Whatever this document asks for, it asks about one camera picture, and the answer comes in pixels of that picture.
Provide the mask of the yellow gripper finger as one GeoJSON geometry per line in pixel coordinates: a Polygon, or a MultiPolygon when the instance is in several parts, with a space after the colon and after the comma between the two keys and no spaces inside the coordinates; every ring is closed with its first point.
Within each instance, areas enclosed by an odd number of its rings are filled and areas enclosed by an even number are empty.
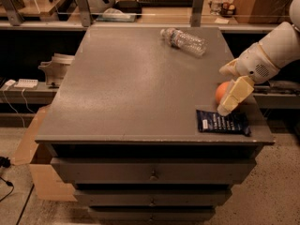
{"type": "Polygon", "coordinates": [[[238,77],[239,73],[236,71],[236,63],[237,59],[233,59],[231,62],[227,63],[226,65],[222,66],[219,69],[219,73],[224,75],[224,76],[234,76],[238,77]]]}
{"type": "Polygon", "coordinates": [[[217,112],[222,116],[230,114],[254,90],[254,81],[249,76],[238,77],[236,80],[230,80],[230,83],[227,94],[217,105],[217,112]]]}

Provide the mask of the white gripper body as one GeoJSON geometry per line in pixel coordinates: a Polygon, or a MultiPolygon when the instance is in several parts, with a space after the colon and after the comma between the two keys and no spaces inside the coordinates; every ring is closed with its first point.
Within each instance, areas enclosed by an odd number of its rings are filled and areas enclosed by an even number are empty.
{"type": "Polygon", "coordinates": [[[240,54],[235,70],[239,76],[249,76],[255,83],[264,83],[279,73],[258,42],[240,54]]]}

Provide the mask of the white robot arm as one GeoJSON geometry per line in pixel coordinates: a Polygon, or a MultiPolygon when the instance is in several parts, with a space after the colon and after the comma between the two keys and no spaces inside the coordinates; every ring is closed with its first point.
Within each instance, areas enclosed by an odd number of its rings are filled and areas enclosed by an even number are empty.
{"type": "Polygon", "coordinates": [[[255,84],[275,77],[282,68],[300,59],[300,0],[292,0],[291,22],[282,22],[258,42],[243,51],[238,58],[219,69],[222,75],[233,75],[217,112],[230,114],[253,91],[255,84]]]}

